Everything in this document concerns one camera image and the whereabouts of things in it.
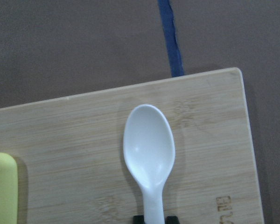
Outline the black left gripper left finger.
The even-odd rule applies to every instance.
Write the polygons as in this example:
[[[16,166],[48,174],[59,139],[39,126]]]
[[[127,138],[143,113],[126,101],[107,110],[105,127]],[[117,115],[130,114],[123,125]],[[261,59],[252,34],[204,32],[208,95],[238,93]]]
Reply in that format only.
[[[133,216],[133,224],[145,224],[144,216]]]

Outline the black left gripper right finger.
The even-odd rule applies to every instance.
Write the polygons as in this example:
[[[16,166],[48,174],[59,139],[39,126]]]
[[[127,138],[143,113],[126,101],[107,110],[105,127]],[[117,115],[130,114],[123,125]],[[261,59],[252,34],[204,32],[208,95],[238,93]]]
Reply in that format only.
[[[179,219],[177,216],[167,216],[165,224],[179,224]]]

